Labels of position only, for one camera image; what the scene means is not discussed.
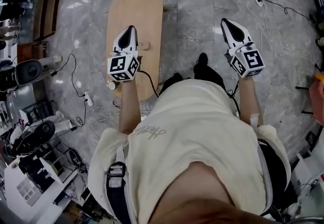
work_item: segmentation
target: black cable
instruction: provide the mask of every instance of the black cable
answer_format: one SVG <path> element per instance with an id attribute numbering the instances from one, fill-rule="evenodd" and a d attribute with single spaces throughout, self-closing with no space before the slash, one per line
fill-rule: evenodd
<path id="1" fill-rule="evenodd" d="M 52 141 L 52 140 L 54 140 L 54 139 L 57 139 L 58 137 L 60 137 L 60 136 L 63 136 L 63 135 L 65 135 L 67 132 L 70 132 L 70 131 L 72 131 L 72 129 L 69 129 L 68 131 L 66 131 L 66 132 L 64 132 L 63 134 L 61 134 L 61 135 L 58 135 L 58 136 L 56 136 L 56 137 L 54 137 L 54 138 L 52 138 L 52 139 L 50 139 L 49 141 L 47 141 L 46 143 L 48 143 L 48 142 L 50 142 L 50 141 Z"/>
<path id="2" fill-rule="evenodd" d="M 296 191 L 299 187 L 301 187 L 301 186 L 303 186 L 303 185 L 310 185 L 310 186 L 312 186 L 311 183 L 303 183 L 303 184 L 299 185 L 299 186 L 295 189 L 295 191 Z"/>
<path id="3" fill-rule="evenodd" d="M 44 76 L 44 77 L 41 77 L 41 78 L 37 78 L 37 79 L 35 79 L 35 81 L 37 80 L 37 81 L 40 81 L 40 80 L 42 80 L 42 79 L 45 79 L 45 78 L 47 78 L 47 77 L 50 77 L 52 74 L 50 73 L 49 75 L 47 75 L 47 76 Z"/>
<path id="4" fill-rule="evenodd" d="M 269 1 L 269 0 L 258 0 L 258 1 L 266 1 L 266 2 L 269 2 L 269 3 L 272 3 L 272 4 L 276 4 L 276 5 L 278 5 L 278 6 L 280 6 L 280 7 L 283 8 L 283 12 L 286 15 L 288 14 L 288 10 L 292 10 L 293 12 L 296 12 L 297 14 L 299 14 L 299 15 L 303 16 L 304 18 L 306 18 L 308 21 L 312 21 L 313 22 L 313 20 L 310 17 L 309 18 L 306 17 L 304 14 L 301 14 L 300 12 L 294 10 L 293 8 L 285 7 L 285 6 L 283 6 L 283 5 L 279 4 L 279 3 L 274 3 L 274 2 Z"/>
<path id="5" fill-rule="evenodd" d="M 14 60 L 16 59 L 17 56 L 18 55 L 16 55 L 15 58 L 11 60 L 15 65 L 17 65 L 17 64 L 14 62 Z"/>
<path id="6" fill-rule="evenodd" d="M 260 0 L 260 1 L 266 1 L 266 2 L 269 2 L 269 3 L 272 3 L 272 4 L 276 4 L 276 5 L 280 6 L 280 7 L 282 7 L 282 8 L 283 8 L 283 12 L 284 12 L 286 15 L 288 14 L 288 10 L 292 10 L 293 12 L 296 12 L 297 14 L 299 14 L 299 15 L 303 16 L 304 18 L 306 18 L 308 21 L 311 21 L 310 18 L 308 18 L 308 17 L 306 17 L 304 14 L 301 14 L 300 12 L 294 10 L 293 8 L 285 7 L 285 6 L 283 6 L 283 5 L 279 4 L 279 3 L 274 3 L 274 2 L 269 1 L 269 0 Z"/>
<path id="7" fill-rule="evenodd" d="M 85 99 L 84 104 L 85 104 L 85 118 L 82 120 L 80 117 L 76 117 L 76 121 L 80 124 L 79 128 L 82 127 L 86 123 L 86 102 L 87 99 Z"/>
<path id="8" fill-rule="evenodd" d="M 140 71 L 138 71 L 138 72 L 142 72 L 142 73 L 146 74 L 146 75 L 149 77 L 150 82 L 151 82 L 152 89 L 153 89 L 155 95 L 157 96 L 157 98 L 159 98 L 159 95 L 157 94 L 157 92 L 156 92 L 156 90 L 155 90 L 155 88 L 154 88 L 154 84 L 153 84 L 153 82 L 152 82 L 152 78 L 151 78 L 151 76 L 150 76 L 147 72 L 142 71 L 142 70 L 140 70 Z"/>
<path id="9" fill-rule="evenodd" d="M 236 92 L 237 89 L 238 89 L 238 81 L 237 81 L 237 83 L 236 83 L 236 86 L 235 86 L 235 88 L 234 88 L 234 91 L 233 91 L 233 90 L 228 90 L 228 91 L 226 92 L 226 94 L 228 95 L 228 97 L 230 97 L 231 99 L 233 99 L 233 101 L 234 101 L 234 103 L 235 103 L 235 106 L 236 106 L 236 109 L 237 109 L 237 112 L 238 112 L 238 116 L 240 117 L 240 116 L 241 116 L 241 112 L 240 112 L 240 110 L 239 110 L 239 107 L 238 107 L 237 101 L 236 101 L 236 99 L 234 98 L 234 97 L 235 97 L 235 92 Z"/>
<path id="10" fill-rule="evenodd" d="M 72 85 L 73 85 L 73 88 L 75 89 L 75 92 L 76 92 L 77 96 L 81 98 L 81 97 L 84 97 L 84 95 L 79 95 L 79 93 L 77 92 L 77 89 L 76 89 L 76 87 L 74 86 L 74 83 L 73 83 L 73 74 L 74 74 L 74 72 L 75 72 L 75 70 L 76 70 L 76 57 L 75 57 L 75 55 L 73 55 L 72 53 L 69 54 L 69 57 L 67 58 L 67 61 L 66 61 L 65 64 L 61 67 L 61 69 L 59 69 L 59 70 L 55 71 L 54 73 L 52 73 L 51 76 L 56 75 L 60 70 L 62 70 L 62 69 L 67 65 L 67 63 L 69 62 L 69 59 L 70 59 L 71 56 L 74 57 L 74 61 L 75 61 L 75 63 L 74 63 L 74 69 L 73 69 L 73 72 L 72 72 L 72 74 L 71 74 L 71 81 L 72 81 Z"/>

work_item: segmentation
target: black strap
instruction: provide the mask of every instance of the black strap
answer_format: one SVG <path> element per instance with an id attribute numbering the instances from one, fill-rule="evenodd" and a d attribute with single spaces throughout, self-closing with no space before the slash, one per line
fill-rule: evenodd
<path id="1" fill-rule="evenodd" d="M 106 182 L 107 197 L 111 208 L 120 223 L 132 224 L 128 214 L 124 192 L 125 181 L 123 180 L 123 177 L 125 175 L 125 170 L 126 166 L 122 162 L 116 162 L 110 166 Z"/>
<path id="2" fill-rule="evenodd" d="M 259 139 L 259 145 L 267 163 L 273 192 L 272 204 L 275 206 L 285 192 L 287 185 L 286 168 L 280 157 L 266 140 Z"/>

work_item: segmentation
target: wooden board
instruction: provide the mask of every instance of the wooden board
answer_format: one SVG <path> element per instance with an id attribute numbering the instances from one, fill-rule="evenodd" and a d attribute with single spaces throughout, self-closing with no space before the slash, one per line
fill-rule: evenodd
<path id="1" fill-rule="evenodd" d="M 44 38 L 55 33 L 58 3 L 59 0 L 47 0 L 44 20 Z"/>
<path id="2" fill-rule="evenodd" d="M 44 34 L 42 30 L 42 18 L 46 11 L 46 0 L 37 0 L 35 4 L 33 39 L 40 39 Z"/>
<path id="3" fill-rule="evenodd" d="M 139 51 L 139 56 L 142 56 L 140 69 L 151 76 L 156 89 L 160 64 L 162 16 L 163 0 L 113 0 L 108 13 L 106 69 L 113 41 L 123 29 L 133 25 L 137 30 L 138 42 L 149 41 L 149 49 Z M 154 94 L 147 75 L 137 72 L 135 80 L 140 101 Z M 115 95 L 121 97 L 121 85 L 116 88 Z"/>

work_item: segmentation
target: metal stand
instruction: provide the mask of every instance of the metal stand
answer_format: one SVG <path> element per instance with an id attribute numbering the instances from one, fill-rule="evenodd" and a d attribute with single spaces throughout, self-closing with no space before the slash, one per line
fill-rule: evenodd
<path id="1" fill-rule="evenodd" d="M 297 90 L 305 90 L 305 91 L 309 91 L 309 88 L 307 88 L 307 87 L 295 86 L 295 89 L 297 89 Z M 302 110 L 302 113 L 303 113 L 303 114 L 314 114 L 314 113 L 311 112 L 311 111 L 304 111 L 304 110 Z"/>

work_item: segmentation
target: marble floor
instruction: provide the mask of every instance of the marble floor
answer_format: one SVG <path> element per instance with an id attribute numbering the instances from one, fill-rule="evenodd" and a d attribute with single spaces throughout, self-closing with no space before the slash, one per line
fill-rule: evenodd
<path id="1" fill-rule="evenodd" d="M 109 4 L 112 0 L 60 0 L 56 33 L 49 41 L 48 55 L 62 55 L 66 61 L 73 53 L 77 58 L 74 82 L 79 93 L 89 91 L 95 107 L 111 107 L 116 99 L 106 87 L 105 38 Z M 271 0 L 292 7 L 306 15 L 315 11 L 314 0 Z M 184 77 L 192 77 L 192 69 L 198 55 L 206 52 L 209 64 L 223 78 L 227 89 L 232 89 L 237 75 L 227 64 L 224 53 L 227 46 L 220 31 L 223 17 L 236 20 L 244 25 L 253 40 L 261 48 L 262 26 L 246 9 L 246 0 L 164 0 L 169 11 L 164 13 L 163 34 L 160 55 L 160 82 L 178 71 Z M 248 7 L 261 22 L 262 8 L 253 0 Z M 314 25 L 305 18 L 288 12 L 281 7 L 266 4 L 267 26 L 270 34 L 292 52 L 290 53 L 263 31 L 261 54 L 266 68 L 254 77 L 257 95 L 264 113 L 264 121 L 276 127 L 278 136 L 286 147 L 289 158 L 306 145 L 306 133 L 316 127 L 309 115 L 300 112 L 309 104 L 305 92 L 295 91 L 296 85 L 306 86 L 314 74 L 314 63 L 319 63 L 321 53 L 315 44 L 318 37 Z M 76 96 L 71 84 L 74 61 L 55 77 L 46 79 L 48 96 L 56 101 L 57 109 L 75 121 L 83 117 L 84 102 Z M 152 107 L 155 97 L 142 104 Z M 117 113 L 113 108 L 111 114 Z M 95 111 L 96 119 L 103 119 L 100 109 Z M 92 125 L 95 121 L 91 111 L 87 112 L 86 125 L 62 137 L 64 142 L 76 148 L 86 162 L 90 162 L 96 147 L 92 138 Z M 94 140 L 106 126 L 116 127 L 118 115 L 94 127 Z"/>

